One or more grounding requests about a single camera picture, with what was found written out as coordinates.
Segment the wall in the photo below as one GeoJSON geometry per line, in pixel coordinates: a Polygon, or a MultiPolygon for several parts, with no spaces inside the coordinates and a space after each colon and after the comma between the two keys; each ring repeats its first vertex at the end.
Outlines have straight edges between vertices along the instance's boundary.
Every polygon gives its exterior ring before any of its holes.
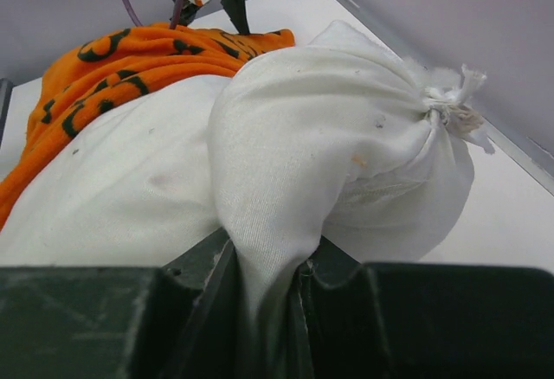
{"type": "Polygon", "coordinates": [[[353,1],[432,60],[486,70],[487,118],[522,148],[554,153],[554,0],[353,1]]]}
{"type": "MultiPolygon", "coordinates": [[[[171,0],[131,3],[142,23],[171,16],[171,0]]],[[[219,8],[215,3],[199,16],[219,8]]],[[[130,24],[121,0],[0,0],[0,77],[34,79],[71,48],[130,24]]]]}

